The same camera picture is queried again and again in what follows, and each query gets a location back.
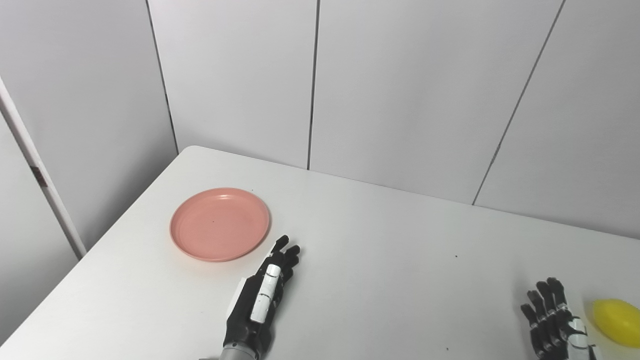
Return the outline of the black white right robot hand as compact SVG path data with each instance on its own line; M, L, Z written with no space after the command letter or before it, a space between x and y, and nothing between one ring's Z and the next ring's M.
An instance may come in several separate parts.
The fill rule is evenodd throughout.
M590 343L585 323L569 307L563 284L555 277L538 281L519 309L528 322L529 338L538 360L601 360Z

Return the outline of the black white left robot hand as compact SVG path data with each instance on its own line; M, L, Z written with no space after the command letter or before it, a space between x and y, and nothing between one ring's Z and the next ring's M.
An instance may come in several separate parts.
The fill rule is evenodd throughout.
M226 320L221 360L262 360L274 341L272 325L287 282L300 261L301 248L282 235L246 278Z

